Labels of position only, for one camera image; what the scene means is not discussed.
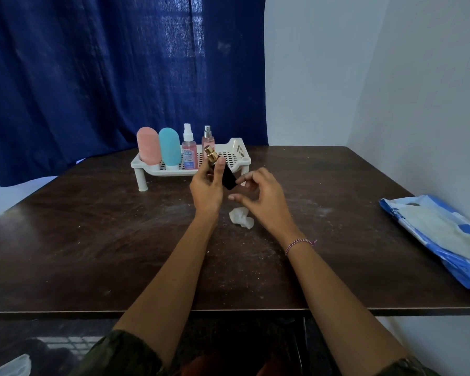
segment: curtain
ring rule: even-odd
[[[142,126],[267,145],[265,0],[0,0],[0,186]]]

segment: braided string bracelet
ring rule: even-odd
[[[287,254],[288,254],[288,252],[289,252],[289,249],[291,249],[291,247],[292,247],[293,245],[295,245],[295,244],[297,244],[297,243],[302,243],[302,242],[306,242],[306,243],[310,244],[311,246],[314,246],[315,243],[317,242],[317,240],[315,240],[315,241],[310,241],[310,240],[308,240],[308,239],[298,239],[298,240],[294,240],[292,243],[290,243],[290,244],[287,246],[286,251],[285,251],[286,256],[287,256]]]

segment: camouflage shirt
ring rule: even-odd
[[[138,337],[120,330],[97,342],[69,376],[165,376],[157,354]],[[388,366],[376,376],[439,376],[411,357]]]

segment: black perfume bottle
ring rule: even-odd
[[[204,148],[205,154],[207,156],[207,160],[209,161],[209,164],[212,168],[214,168],[214,165],[219,159],[219,155],[212,149],[210,146],[206,146]],[[237,179],[233,175],[232,171],[230,170],[230,167],[228,166],[228,163],[225,164],[225,170],[223,171],[223,186],[226,187],[228,190],[231,190],[235,186],[237,186],[237,183],[235,182]]]

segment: blue bottle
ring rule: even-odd
[[[163,128],[158,132],[160,153],[165,164],[165,170],[179,170],[181,163],[181,143],[179,135],[172,128]]]

